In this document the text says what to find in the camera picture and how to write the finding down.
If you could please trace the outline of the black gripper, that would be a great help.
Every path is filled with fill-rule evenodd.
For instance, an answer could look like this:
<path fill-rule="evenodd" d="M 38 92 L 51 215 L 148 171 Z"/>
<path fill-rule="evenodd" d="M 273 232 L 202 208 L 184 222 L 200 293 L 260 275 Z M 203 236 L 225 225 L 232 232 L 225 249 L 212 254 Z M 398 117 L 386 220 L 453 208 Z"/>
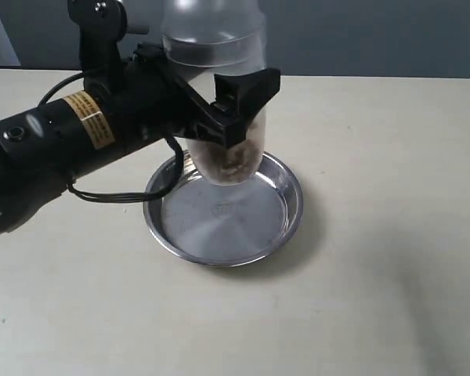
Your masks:
<path fill-rule="evenodd" d="M 250 125 L 280 91 L 280 70 L 215 76 L 213 106 L 180 77 L 163 47 L 140 44 L 122 58 L 114 42 L 82 42 L 83 103 L 78 149 L 137 151 L 165 136 L 226 149 L 247 138 Z"/>

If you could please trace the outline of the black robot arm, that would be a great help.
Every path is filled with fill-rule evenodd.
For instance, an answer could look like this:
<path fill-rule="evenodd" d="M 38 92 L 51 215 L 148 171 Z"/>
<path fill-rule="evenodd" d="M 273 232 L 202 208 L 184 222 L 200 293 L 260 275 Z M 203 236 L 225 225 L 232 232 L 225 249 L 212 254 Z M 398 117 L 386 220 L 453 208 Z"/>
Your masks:
<path fill-rule="evenodd" d="M 0 120 L 0 235 L 16 230 L 65 192 L 108 204 L 163 198 L 183 173 L 179 139 L 238 146 L 280 90 L 275 68 L 218 74 L 215 100 L 208 103 L 156 45 L 139 45 L 121 62 L 119 89 L 110 88 L 114 76 L 102 67 L 81 77 L 81 91 Z M 160 140 L 175 156 L 172 176 L 157 190 L 90 193 L 74 188 L 77 179 Z"/>

